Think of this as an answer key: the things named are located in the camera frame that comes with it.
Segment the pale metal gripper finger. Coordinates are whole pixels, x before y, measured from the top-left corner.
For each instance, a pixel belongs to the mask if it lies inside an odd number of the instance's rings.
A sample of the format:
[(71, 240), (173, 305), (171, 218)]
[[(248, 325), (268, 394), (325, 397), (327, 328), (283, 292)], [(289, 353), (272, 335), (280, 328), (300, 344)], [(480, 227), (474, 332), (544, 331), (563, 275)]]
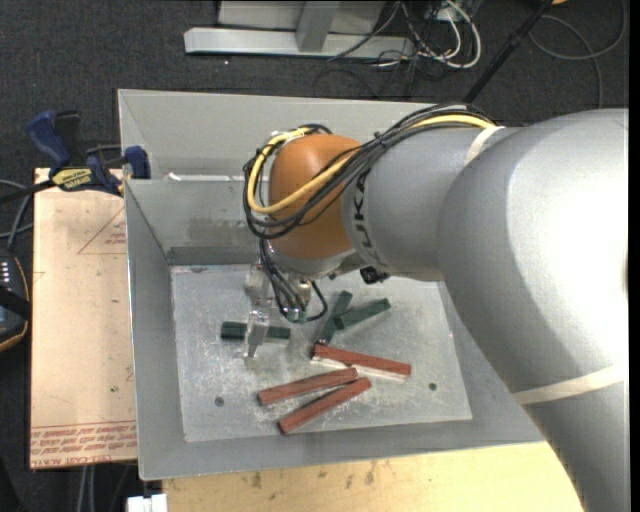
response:
[(246, 359), (253, 359), (263, 344), (269, 329), (269, 314), (262, 310), (251, 313), (248, 322)]
[(243, 289), (253, 305), (261, 306), (266, 303), (269, 293), (269, 279), (259, 260), (250, 265), (243, 282)]

